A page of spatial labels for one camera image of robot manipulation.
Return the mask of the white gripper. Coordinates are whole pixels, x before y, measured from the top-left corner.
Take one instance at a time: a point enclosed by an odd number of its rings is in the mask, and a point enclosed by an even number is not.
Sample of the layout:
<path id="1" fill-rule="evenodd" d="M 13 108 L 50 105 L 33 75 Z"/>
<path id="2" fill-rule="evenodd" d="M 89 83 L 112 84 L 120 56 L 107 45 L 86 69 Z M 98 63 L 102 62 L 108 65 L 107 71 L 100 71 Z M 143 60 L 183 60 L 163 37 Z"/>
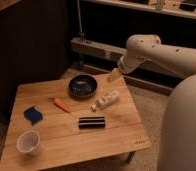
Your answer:
<path id="1" fill-rule="evenodd" d="M 125 60 L 124 60 L 124 57 L 121 57 L 118 61 L 118 68 L 114 68 L 110 74 L 108 75 L 107 77 L 107 81 L 108 82 L 112 82 L 116 79 L 118 79 L 122 73 L 123 74 L 129 74 L 133 71 L 132 67 L 131 66 L 128 66 L 126 63 L 125 63 Z"/>

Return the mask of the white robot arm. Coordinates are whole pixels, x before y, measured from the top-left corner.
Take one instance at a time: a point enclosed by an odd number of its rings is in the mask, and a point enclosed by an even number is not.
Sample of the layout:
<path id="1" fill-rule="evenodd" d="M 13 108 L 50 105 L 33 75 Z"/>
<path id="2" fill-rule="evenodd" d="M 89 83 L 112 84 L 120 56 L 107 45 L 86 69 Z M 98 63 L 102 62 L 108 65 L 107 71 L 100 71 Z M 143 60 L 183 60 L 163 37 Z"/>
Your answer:
<path id="1" fill-rule="evenodd" d="M 156 35 L 133 35 L 117 62 L 117 73 L 131 73 L 145 61 L 183 79 L 165 109 L 157 171 L 196 171 L 196 49 L 165 45 Z"/>

